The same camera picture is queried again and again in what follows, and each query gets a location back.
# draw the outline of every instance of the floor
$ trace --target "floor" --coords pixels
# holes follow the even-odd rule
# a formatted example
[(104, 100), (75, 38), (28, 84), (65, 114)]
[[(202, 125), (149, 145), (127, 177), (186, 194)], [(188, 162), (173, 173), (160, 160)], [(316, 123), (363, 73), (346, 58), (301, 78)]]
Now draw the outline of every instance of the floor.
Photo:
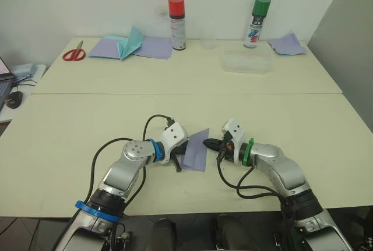
[[(339, 208), (331, 210), (330, 213), (347, 240), (356, 245), (361, 240), (362, 229), (351, 225), (346, 221), (345, 212), (356, 212), (364, 216), (366, 207), (362, 208)], [(278, 251), (275, 247), (273, 233), (279, 231), (280, 214), (277, 212), (267, 213), (230, 213), (239, 219), (248, 233), (252, 235), (261, 250)], [(168, 218), (176, 223), (178, 234), (177, 251), (213, 250), (214, 245), (210, 239), (210, 223), (218, 214), (176, 214), (176, 215), (151, 215), (134, 216), (123, 223), (126, 230), (131, 232), (131, 241), (127, 246), (129, 251), (143, 251), (149, 238), (154, 222), (161, 218)], [(0, 233), (14, 218), (0, 217)], [(55, 220), (41, 220), (36, 230), (33, 243), (29, 249), (31, 238), (35, 231), (37, 219), (18, 218), (9, 229), (0, 235), (1, 251), (50, 251), (57, 237), (62, 232), (66, 223)]]

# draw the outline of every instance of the green cap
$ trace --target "green cap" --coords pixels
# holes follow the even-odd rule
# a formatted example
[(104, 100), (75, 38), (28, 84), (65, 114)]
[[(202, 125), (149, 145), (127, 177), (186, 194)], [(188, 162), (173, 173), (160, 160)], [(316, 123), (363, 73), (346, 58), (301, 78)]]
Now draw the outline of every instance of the green cap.
[(252, 14), (267, 16), (270, 0), (255, 0)]

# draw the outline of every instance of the clear plastic container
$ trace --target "clear plastic container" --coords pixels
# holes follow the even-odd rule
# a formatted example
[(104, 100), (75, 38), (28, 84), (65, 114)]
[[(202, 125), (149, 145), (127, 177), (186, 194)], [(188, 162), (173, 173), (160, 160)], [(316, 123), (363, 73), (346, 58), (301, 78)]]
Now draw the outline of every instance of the clear plastic container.
[(255, 48), (227, 42), (223, 44), (221, 60), (228, 72), (264, 74), (272, 68), (273, 52), (266, 42), (257, 43)]

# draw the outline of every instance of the scissors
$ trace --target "scissors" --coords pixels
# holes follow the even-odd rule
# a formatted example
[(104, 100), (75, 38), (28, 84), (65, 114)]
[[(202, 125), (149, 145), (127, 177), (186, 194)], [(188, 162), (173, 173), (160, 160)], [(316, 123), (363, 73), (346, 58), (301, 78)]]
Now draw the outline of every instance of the scissors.
[(84, 59), (86, 57), (86, 52), (84, 50), (82, 50), (82, 45), (83, 45), (83, 41), (81, 41), (78, 46), (76, 47), (76, 49), (72, 49), (68, 52), (66, 52), (63, 56), (62, 56), (62, 59), (64, 61), (80, 61), (82, 59)]

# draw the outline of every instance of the laptop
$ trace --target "laptop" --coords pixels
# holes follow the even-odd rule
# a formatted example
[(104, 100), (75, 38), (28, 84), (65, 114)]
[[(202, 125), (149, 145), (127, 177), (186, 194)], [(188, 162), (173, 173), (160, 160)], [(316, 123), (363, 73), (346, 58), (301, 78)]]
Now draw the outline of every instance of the laptop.
[(14, 75), (0, 58), (0, 110), (4, 105), (5, 97), (9, 95), (10, 90), (12, 89), (12, 84), (14, 81)]

